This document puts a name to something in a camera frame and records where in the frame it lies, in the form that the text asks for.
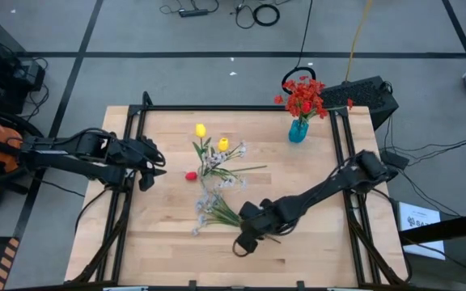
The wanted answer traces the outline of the clear glass vase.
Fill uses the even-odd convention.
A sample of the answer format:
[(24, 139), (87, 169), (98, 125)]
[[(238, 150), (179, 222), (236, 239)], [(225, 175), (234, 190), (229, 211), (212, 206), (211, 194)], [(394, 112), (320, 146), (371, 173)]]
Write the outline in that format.
[(222, 181), (221, 178), (213, 170), (211, 170), (206, 163), (199, 167), (198, 174), (201, 186), (206, 191), (213, 190)]

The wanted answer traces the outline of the black power strip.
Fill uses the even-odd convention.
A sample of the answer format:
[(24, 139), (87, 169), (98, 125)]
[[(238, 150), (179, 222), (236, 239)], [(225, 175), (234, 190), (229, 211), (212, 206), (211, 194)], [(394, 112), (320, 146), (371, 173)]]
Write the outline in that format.
[(181, 18), (203, 16), (203, 15), (208, 15), (209, 13), (210, 11), (207, 9), (193, 9), (193, 10), (179, 9), (178, 10), (178, 14), (180, 15)]

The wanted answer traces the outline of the black perforated computer case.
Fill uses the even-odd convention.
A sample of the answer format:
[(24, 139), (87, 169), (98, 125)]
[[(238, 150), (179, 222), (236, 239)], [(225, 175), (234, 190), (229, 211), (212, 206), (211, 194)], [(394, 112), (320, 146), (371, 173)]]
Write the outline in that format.
[(346, 105), (347, 99), (351, 99), (356, 107), (367, 107), (374, 130), (399, 107), (393, 96), (392, 84), (380, 76), (331, 86), (324, 89), (320, 96), (326, 108)]

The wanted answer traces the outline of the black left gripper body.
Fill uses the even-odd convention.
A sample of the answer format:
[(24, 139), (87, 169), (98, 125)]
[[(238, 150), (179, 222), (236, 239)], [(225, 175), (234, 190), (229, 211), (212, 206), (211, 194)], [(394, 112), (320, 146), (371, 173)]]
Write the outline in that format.
[(154, 175), (157, 163), (157, 145), (149, 138), (139, 140), (109, 138), (107, 164), (140, 171), (143, 175)]

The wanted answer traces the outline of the red artificial blossom bunch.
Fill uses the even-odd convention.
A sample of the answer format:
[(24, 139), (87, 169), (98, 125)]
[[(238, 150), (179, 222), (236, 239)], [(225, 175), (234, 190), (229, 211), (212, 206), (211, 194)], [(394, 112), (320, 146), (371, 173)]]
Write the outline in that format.
[[(333, 110), (343, 108), (352, 109), (354, 101), (350, 98), (346, 98), (341, 106), (327, 108), (321, 96), (325, 87), (325, 84), (321, 81), (316, 81), (307, 76), (301, 76), (298, 81), (291, 79), (284, 82), (282, 84), (282, 89), (287, 89), (290, 93), (287, 94), (287, 97), (275, 95), (273, 102), (276, 105), (283, 105), (293, 117), (297, 117), (307, 123), (314, 116), (324, 119)], [(303, 115), (301, 107), (302, 104), (307, 101), (312, 103), (312, 110), (308, 114)]]

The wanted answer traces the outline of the white paper booklet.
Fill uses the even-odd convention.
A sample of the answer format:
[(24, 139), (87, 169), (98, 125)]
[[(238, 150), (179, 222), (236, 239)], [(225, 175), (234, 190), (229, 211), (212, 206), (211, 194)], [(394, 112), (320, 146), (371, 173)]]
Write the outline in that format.
[[(439, 211), (399, 202), (397, 205), (398, 228), (400, 231), (441, 222)], [(444, 242), (424, 242), (420, 245), (403, 246), (405, 253), (431, 259), (445, 260)]]

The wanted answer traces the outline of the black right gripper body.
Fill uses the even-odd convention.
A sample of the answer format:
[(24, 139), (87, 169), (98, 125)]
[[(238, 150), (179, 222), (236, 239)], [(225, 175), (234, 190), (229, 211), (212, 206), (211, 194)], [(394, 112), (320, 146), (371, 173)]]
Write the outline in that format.
[(276, 201), (264, 199), (259, 206), (245, 202), (239, 211), (240, 229), (253, 237), (265, 234), (284, 235), (298, 222), (298, 200), (283, 197)]

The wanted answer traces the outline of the blue glass vase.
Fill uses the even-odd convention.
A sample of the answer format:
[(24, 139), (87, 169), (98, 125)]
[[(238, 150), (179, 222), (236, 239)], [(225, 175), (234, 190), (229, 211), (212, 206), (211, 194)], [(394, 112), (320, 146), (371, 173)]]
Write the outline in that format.
[(307, 136), (309, 124), (300, 119), (293, 120), (288, 133), (289, 141), (293, 143), (302, 142)]

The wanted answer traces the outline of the yellow artificial tulip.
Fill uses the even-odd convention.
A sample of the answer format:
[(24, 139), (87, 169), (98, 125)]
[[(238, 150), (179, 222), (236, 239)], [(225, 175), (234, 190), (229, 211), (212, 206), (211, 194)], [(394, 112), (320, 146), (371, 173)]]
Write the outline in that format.
[(207, 129), (203, 124), (196, 124), (195, 135), (199, 138), (199, 143), (194, 142), (193, 147), (201, 161), (200, 172), (202, 175), (204, 175), (210, 157), (211, 138), (207, 137)]
[(227, 151), (229, 150), (229, 140), (225, 137), (218, 141), (217, 146), (214, 148), (210, 146), (206, 155), (206, 164), (211, 170), (224, 163), (227, 160)]

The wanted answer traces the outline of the black aluminium table frame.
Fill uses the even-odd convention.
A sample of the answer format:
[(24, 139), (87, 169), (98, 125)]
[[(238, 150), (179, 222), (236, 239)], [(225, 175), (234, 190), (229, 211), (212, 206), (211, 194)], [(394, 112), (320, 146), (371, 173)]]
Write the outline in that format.
[[(194, 201), (200, 188), (184, 179), (197, 164), (194, 125), (202, 123), (209, 139), (246, 141), (245, 190), (228, 189), (233, 208), (245, 201), (299, 194), (324, 180), (337, 165), (337, 148), (351, 143), (356, 150), (376, 151), (374, 123), (368, 108), (355, 106), (337, 127), (315, 119), (307, 138), (287, 138), (291, 116), (274, 106), (161, 106), (149, 109), (144, 131), (167, 159), (166, 172), (147, 192), (134, 190), (124, 247), (108, 253), (108, 265), (120, 263), (121, 285), (175, 288), (195, 281), (198, 288), (276, 289), (354, 287), (358, 283), (351, 238), (341, 193), (312, 207), (292, 234), (260, 242), (240, 258), (231, 246), (238, 231), (212, 225), (192, 235), (197, 215)], [(350, 131), (350, 141), (345, 138)]]

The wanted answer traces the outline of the black power brick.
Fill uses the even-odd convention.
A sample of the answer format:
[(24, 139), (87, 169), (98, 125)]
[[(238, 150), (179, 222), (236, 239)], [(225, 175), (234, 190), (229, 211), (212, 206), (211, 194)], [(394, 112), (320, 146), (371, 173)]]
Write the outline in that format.
[(381, 150), (379, 152), (381, 160), (384, 164), (404, 170), (409, 165), (409, 160), (399, 154), (387, 150)]

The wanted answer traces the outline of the black metal beam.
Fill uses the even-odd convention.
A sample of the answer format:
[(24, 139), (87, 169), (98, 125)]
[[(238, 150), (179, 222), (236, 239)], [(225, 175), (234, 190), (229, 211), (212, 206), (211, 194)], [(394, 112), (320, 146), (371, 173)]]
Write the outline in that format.
[(403, 245), (430, 243), (466, 237), (466, 217), (454, 218), (438, 223), (399, 232)]

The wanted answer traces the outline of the white artificial flower bunch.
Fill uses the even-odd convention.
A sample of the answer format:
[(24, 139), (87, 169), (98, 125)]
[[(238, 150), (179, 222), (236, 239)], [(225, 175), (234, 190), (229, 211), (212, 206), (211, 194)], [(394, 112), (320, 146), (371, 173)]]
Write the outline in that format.
[(205, 191), (195, 203), (197, 225), (192, 229), (192, 236), (200, 234), (200, 229), (208, 225), (225, 225), (240, 228), (243, 221), (239, 214), (235, 213), (223, 195), (218, 190)]
[(244, 141), (233, 149), (226, 145), (225, 139), (222, 139), (216, 147), (213, 147), (210, 141), (201, 141), (199, 144), (194, 142), (193, 146), (201, 162), (197, 170), (198, 178), (207, 192), (212, 192), (216, 188), (232, 187), (242, 180), (237, 171), (226, 169), (224, 164), (245, 156), (247, 145)]

